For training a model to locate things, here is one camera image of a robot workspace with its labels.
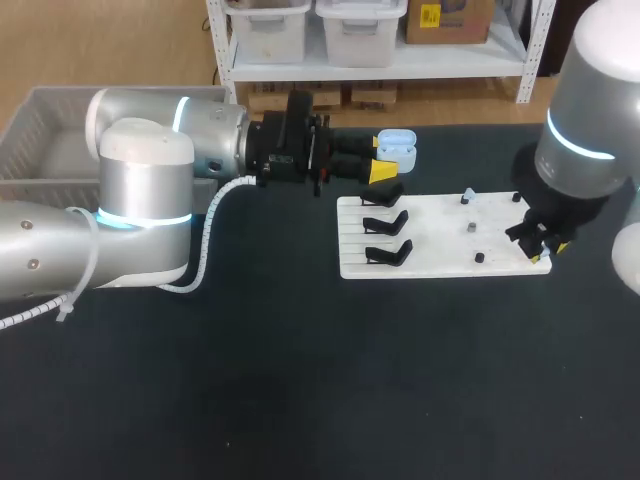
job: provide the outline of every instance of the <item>floor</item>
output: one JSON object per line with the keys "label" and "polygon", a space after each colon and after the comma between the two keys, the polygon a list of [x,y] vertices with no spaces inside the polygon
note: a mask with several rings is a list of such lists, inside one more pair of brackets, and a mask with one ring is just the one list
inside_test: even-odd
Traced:
{"label": "floor", "polygon": [[[0,129],[37,85],[207,85],[215,68],[204,0],[0,2]],[[513,102],[517,79],[407,82],[392,112],[333,116],[334,126],[542,122],[555,81]]]}

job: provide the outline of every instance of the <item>white board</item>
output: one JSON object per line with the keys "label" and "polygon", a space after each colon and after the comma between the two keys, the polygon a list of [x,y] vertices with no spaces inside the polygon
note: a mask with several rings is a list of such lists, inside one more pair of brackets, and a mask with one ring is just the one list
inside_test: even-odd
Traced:
{"label": "white board", "polygon": [[[529,206],[513,202],[514,192],[478,193],[467,205],[461,194],[404,195],[392,208],[362,205],[359,197],[338,199],[340,275],[346,279],[455,278],[544,275],[551,259],[533,264],[504,233],[522,222]],[[409,220],[396,237],[365,234],[365,217],[393,222],[403,210]],[[469,223],[476,231],[467,231]],[[413,251],[400,267],[367,263],[364,249],[378,247],[397,252],[411,239]],[[482,252],[484,263],[476,263]]]}

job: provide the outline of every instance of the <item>cardboard box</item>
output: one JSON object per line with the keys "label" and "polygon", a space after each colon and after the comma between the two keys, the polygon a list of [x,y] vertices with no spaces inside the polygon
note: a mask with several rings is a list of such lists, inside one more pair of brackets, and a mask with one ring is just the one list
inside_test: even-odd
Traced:
{"label": "cardboard box", "polygon": [[409,0],[407,43],[485,43],[495,0]]}

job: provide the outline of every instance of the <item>robotic arm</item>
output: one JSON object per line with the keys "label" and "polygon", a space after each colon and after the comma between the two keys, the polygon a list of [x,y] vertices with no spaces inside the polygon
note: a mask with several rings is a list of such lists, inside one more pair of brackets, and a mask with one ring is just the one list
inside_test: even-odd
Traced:
{"label": "robotic arm", "polygon": [[[627,178],[640,180],[640,2],[601,0],[580,19],[542,138],[523,149],[512,179],[530,211],[509,230],[533,261],[556,254]],[[640,215],[613,247],[618,275],[640,294]]]}
{"label": "robotic arm", "polygon": [[[320,195],[331,176],[371,183],[397,174],[396,164],[374,160],[372,137],[341,138],[311,108],[311,95],[293,92],[286,112],[250,122],[238,105],[100,91],[86,118],[87,146],[100,162],[100,209],[89,217],[0,203],[0,300],[73,291],[83,272],[88,288],[179,291],[166,284],[187,268],[194,175],[245,175],[221,189],[212,218],[221,194],[235,185],[309,178]],[[88,261],[92,249],[99,252],[95,265]]]}

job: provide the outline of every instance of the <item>black clip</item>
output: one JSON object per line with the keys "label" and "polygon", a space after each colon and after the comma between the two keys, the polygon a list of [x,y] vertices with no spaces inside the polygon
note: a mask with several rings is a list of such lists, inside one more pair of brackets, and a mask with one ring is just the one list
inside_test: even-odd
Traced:
{"label": "black clip", "polygon": [[362,192],[362,195],[360,195],[360,200],[362,200],[362,205],[364,205],[364,202],[369,202],[377,207],[391,208],[402,195],[404,195],[404,187],[401,183],[397,183],[386,192],[365,190]]}
{"label": "black clip", "polygon": [[364,254],[367,257],[367,263],[380,263],[391,265],[392,267],[399,267],[404,263],[412,250],[413,243],[411,240],[407,240],[402,244],[400,250],[395,253],[382,250],[381,248],[366,247]]}
{"label": "black clip", "polygon": [[400,233],[407,220],[409,220],[409,212],[403,210],[393,223],[366,217],[362,219],[362,226],[364,227],[364,233],[383,233],[395,237]]}

